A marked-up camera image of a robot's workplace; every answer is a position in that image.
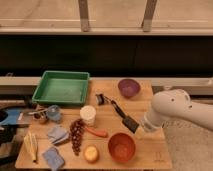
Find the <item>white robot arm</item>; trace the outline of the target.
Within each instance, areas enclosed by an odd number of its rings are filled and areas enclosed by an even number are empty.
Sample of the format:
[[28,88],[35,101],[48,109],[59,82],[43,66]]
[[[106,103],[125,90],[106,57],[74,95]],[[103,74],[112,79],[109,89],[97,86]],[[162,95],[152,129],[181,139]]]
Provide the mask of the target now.
[[155,132],[170,118],[180,118],[213,131],[213,105],[193,102],[182,89],[156,93],[141,125],[146,132]]

